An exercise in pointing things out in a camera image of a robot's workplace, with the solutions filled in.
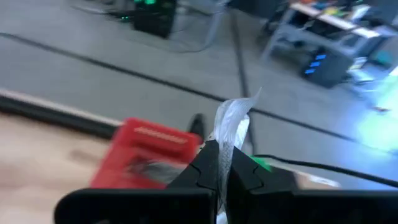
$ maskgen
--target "blue light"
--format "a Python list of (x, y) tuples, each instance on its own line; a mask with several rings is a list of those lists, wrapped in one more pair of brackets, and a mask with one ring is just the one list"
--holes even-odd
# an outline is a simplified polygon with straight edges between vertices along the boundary
[(315, 72), (315, 69), (308, 69), (305, 71), (306, 74), (311, 74), (313, 72)]
[(318, 55), (315, 60), (321, 60), (321, 59), (325, 59), (326, 55)]
[(320, 62), (312, 62), (310, 67), (318, 67), (320, 64)]

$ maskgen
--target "red crate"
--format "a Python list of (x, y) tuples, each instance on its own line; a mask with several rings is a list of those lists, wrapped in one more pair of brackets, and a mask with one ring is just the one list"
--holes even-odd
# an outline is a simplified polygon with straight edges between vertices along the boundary
[(200, 138), (163, 125), (129, 118), (114, 136), (111, 149), (91, 181), (91, 188), (162, 189), (165, 184), (128, 172), (139, 159), (189, 164)]

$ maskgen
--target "black device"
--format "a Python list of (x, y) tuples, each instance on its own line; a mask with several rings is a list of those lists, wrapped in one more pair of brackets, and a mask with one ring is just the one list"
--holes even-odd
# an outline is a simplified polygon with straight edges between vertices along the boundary
[(320, 47), (303, 67), (301, 76), (317, 85), (332, 88), (347, 77), (347, 70), (353, 63), (352, 58)]
[[(85, 189), (58, 203), (56, 224), (216, 223), (218, 143), (206, 146), (164, 190)], [(265, 170), (234, 148), (229, 224), (397, 223), (398, 193), (300, 190), (293, 172)]]
[(134, 28), (167, 38), (174, 23), (177, 0), (141, 0), (136, 2)]

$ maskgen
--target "desk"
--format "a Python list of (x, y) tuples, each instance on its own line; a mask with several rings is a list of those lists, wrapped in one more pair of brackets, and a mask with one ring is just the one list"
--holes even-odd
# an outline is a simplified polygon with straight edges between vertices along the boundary
[[(0, 89), (0, 96), (122, 124), (22, 93)], [(53, 223), (56, 203), (65, 194), (88, 186), (110, 145), (107, 139), (5, 113), (0, 113), (0, 142), (0, 222), (31, 224)], [(303, 189), (336, 188), (330, 180), (295, 173)]]
[[(283, 35), (294, 35), (300, 39), (307, 40), (309, 42), (315, 43), (320, 46), (324, 46), (328, 49), (333, 49), (338, 53), (349, 57), (355, 57), (357, 51), (361, 49), (364, 45), (366, 45), (369, 39), (380, 36), (378, 32), (369, 30), (367, 28), (360, 27), (354, 29), (351, 31), (351, 33), (359, 36), (360, 39), (357, 41), (354, 47), (348, 47), (344, 45), (344, 42), (347, 40), (346, 37), (343, 37), (340, 40), (330, 40), (327, 39), (326, 37), (322, 37), (307, 30), (298, 29), (297, 27), (290, 25), (289, 21), (292, 20), (295, 12), (301, 12), (310, 17), (316, 16), (319, 13), (321, 13), (320, 10), (308, 6), (306, 4), (302, 4), (300, 2), (290, 4), (289, 9), (283, 15), (282, 19), (279, 22), (278, 28), (276, 29), (276, 31), (274, 32), (274, 34), (272, 35), (272, 37), (270, 38), (264, 49), (261, 55), (262, 60), (268, 58), (268, 56), (272, 52), (272, 49), (275, 47), (277, 41)], [(338, 27), (342, 30), (350, 30), (356, 27), (356, 25), (350, 21), (346, 21), (344, 19), (340, 19), (338, 17), (327, 14), (321, 15), (317, 19), (326, 22), (332, 26)]]

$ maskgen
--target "white plastic bag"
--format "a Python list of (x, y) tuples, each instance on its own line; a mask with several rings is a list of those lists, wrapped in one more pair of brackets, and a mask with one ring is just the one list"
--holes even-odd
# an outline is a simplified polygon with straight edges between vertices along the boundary
[(218, 187), (223, 205), (226, 205), (226, 188), (234, 145), (238, 149), (242, 147), (249, 126), (247, 113), (256, 104), (260, 92), (261, 89), (252, 98), (227, 100), (217, 109), (213, 135), (220, 149), (218, 155)]

